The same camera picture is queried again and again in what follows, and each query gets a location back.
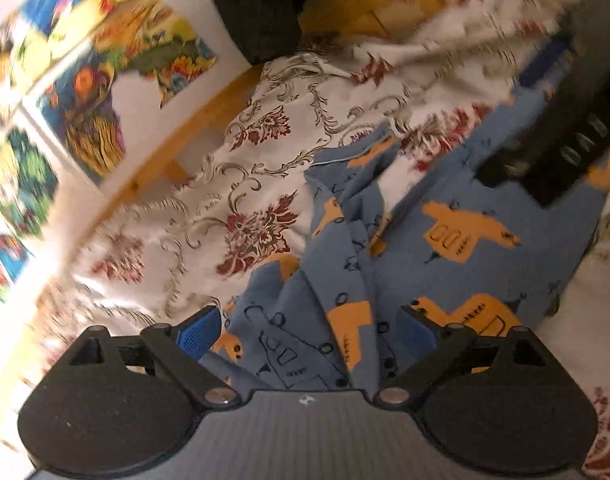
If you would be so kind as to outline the wooden bed frame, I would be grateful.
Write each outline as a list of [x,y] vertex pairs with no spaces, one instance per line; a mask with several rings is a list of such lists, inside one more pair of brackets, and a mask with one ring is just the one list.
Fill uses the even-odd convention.
[[[448,0],[307,0],[299,17],[303,32],[339,32],[341,36],[368,35],[392,38],[405,27],[416,24],[441,11]],[[131,169],[117,190],[108,193],[100,211],[93,216],[98,222],[114,209],[134,200],[148,184],[160,176],[181,181],[188,174],[175,157],[201,130],[214,127],[223,130],[229,120],[244,107],[245,99],[256,84],[261,69],[254,66],[233,78],[205,104],[194,105],[190,115],[177,126],[163,125],[163,134],[145,143],[148,150],[136,168]]]

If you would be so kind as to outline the colourful wall posters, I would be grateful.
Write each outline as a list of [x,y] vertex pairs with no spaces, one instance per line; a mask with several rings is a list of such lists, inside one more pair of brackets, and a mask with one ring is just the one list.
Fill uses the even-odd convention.
[[117,78],[153,80],[168,102],[216,62],[163,0],[25,0],[0,24],[0,301],[46,234],[60,179],[13,115],[32,104],[93,183],[122,162]]

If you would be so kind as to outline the floral white bedsheet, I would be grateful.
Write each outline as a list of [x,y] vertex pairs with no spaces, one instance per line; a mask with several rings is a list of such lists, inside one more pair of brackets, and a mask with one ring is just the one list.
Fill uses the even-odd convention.
[[[404,42],[365,40],[266,64],[247,108],[187,184],[119,209],[58,279],[47,311],[52,358],[89,325],[130,335],[208,306],[225,316],[258,263],[303,254],[313,194],[305,174],[329,148],[382,126],[401,145],[386,182],[406,193],[485,117],[581,0],[456,0]],[[610,152],[578,182],[608,190],[570,281],[534,327],[592,400],[598,436],[584,465],[610,479]]]

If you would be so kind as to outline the blue pants with orange trucks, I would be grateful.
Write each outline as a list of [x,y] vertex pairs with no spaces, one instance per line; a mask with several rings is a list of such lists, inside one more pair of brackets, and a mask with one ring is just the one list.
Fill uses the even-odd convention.
[[303,254],[258,263],[202,356],[206,370],[241,393],[375,391],[419,358],[399,336],[404,307],[484,335],[540,322],[590,244],[608,190],[584,180],[545,208],[517,183],[488,188],[474,171],[540,114],[566,49],[546,44],[511,102],[406,193],[385,180],[401,145],[389,127],[320,153],[305,174],[314,214]]

